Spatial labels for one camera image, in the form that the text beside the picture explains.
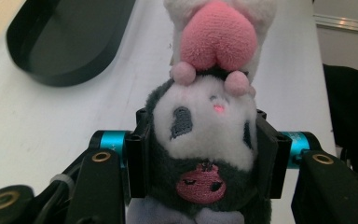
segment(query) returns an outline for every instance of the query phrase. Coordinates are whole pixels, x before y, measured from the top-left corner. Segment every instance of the kuromi plush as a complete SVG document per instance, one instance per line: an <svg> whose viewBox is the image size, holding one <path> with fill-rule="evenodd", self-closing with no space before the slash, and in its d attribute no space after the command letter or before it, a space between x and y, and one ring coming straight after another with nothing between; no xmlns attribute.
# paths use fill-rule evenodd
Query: kuromi plush
<svg viewBox="0 0 358 224"><path fill-rule="evenodd" d="M172 78L146 102L150 190L127 223L269 223L257 187L255 75L271 0L165 0Z"/></svg>

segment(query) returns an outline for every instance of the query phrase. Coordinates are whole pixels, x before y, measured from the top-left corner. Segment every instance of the plush toy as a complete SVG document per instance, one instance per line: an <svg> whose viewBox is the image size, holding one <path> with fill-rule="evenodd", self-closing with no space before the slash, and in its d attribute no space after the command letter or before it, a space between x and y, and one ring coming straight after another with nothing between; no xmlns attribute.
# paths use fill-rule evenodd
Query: plush toy
<svg viewBox="0 0 358 224"><path fill-rule="evenodd" d="M127 223L269 223L256 187L255 75L272 0L165 0L172 78L147 102L150 190Z"/></svg>

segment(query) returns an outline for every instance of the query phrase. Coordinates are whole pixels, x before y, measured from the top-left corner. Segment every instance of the black tray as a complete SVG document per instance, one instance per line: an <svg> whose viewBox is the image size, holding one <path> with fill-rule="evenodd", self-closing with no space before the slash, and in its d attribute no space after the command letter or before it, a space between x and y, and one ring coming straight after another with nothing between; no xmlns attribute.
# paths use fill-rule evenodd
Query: black tray
<svg viewBox="0 0 358 224"><path fill-rule="evenodd" d="M27 0L7 30L14 63L32 78L70 86L115 58L135 0Z"/></svg>

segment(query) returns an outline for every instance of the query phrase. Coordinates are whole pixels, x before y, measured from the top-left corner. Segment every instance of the black bag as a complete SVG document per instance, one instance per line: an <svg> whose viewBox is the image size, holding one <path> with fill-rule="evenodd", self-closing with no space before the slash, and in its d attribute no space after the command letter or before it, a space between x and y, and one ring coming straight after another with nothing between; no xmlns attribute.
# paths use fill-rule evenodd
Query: black bag
<svg viewBox="0 0 358 224"><path fill-rule="evenodd" d="M358 173L358 70L324 64L324 76L336 144L341 159Z"/></svg>

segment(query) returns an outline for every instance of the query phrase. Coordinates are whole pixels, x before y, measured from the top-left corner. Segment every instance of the table surface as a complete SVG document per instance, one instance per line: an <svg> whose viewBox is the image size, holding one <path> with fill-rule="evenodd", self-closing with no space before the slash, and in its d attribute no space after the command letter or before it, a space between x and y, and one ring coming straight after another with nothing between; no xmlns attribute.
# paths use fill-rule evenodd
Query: table surface
<svg viewBox="0 0 358 224"><path fill-rule="evenodd" d="M275 129L312 132L335 154L312 14L310 0L278 0L255 99ZM11 61L5 32L0 34L0 188L24 184L38 194L86 149L95 131L133 130L135 111L168 79L171 57L172 23L157 0L136 2L117 57L96 78L73 87L31 80ZM272 223L295 223L290 203L297 175L287 171L282 199L272 203Z"/></svg>

